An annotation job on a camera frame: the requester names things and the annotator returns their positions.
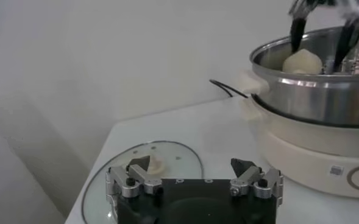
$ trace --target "white steamer base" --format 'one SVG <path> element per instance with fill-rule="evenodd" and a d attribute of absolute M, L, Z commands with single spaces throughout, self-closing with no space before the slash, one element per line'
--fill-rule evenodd
<path fill-rule="evenodd" d="M 319 191 L 359 198 L 359 130 L 286 119 L 253 99 L 244 100 L 242 109 L 258 150 L 284 176 Z"/>
<path fill-rule="evenodd" d="M 353 187 L 359 187 L 359 158 L 306 150 L 261 128 L 257 138 L 258 149 L 284 176 L 319 191 L 359 198 L 359 189 Z M 352 183 L 347 179 L 349 173 Z"/>

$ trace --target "label sticker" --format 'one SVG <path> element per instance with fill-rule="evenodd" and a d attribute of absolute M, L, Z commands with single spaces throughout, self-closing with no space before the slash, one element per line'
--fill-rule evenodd
<path fill-rule="evenodd" d="M 333 177 L 341 177 L 343 175 L 343 166 L 332 165 L 328 174 Z"/>

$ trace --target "black cable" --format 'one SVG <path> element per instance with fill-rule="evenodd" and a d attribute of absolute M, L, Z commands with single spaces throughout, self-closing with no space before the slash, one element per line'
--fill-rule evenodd
<path fill-rule="evenodd" d="M 227 89 L 225 89 L 222 85 L 219 84 L 219 81 L 211 79 L 211 80 L 209 80 L 209 82 L 216 85 L 217 87 L 220 87 L 222 90 L 224 90 L 229 95 L 229 97 L 233 97 L 233 95 Z"/>
<path fill-rule="evenodd" d="M 242 96 L 242 97 L 244 97 L 244 98 L 246 98 L 246 99 L 248 98 L 248 96 L 246 96 L 245 94 L 241 93 L 241 92 L 238 91 L 237 89 L 235 89 L 235 88 L 233 88 L 233 87 L 231 87 L 231 86 L 229 86 L 229 85 L 226 85 L 226 84 L 224 84 L 224 83 L 222 83 L 222 82 L 216 81 L 216 80 L 214 80 L 214 79 L 210 79 L 209 82 L 211 82 L 212 84 L 214 84 L 214 85 L 220 87 L 221 89 L 223 89 L 230 97 L 232 97 L 232 94 L 231 94 L 227 89 L 229 89 L 229 90 L 231 90 L 231 91 L 237 93 L 239 96 Z"/>

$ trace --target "glass lid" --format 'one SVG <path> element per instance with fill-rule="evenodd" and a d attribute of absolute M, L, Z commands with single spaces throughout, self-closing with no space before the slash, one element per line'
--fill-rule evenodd
<path fill-rule="evenodd" d="M 159 178 L 202 179 L 204 168 L 189 147 L 171 141 L 154 141 L 136 145 L 120 153 L 94 175 L 82 201 L 82 216 L 87 224 L 114 224 L 110 203 L 106 201 L 105 173 L 111 166 L 123 166 L 134 158 L 150 156 L 148 173 Z"/>

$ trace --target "steamed bun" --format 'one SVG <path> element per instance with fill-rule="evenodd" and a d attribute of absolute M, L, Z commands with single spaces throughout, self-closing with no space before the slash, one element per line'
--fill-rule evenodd
<path fill-rule="evenodd" d="M 323 64 L 314 53 L 302 49 L 288 57 L 282 66 L 282 71 L 296 74 L 320 74 Z"/>

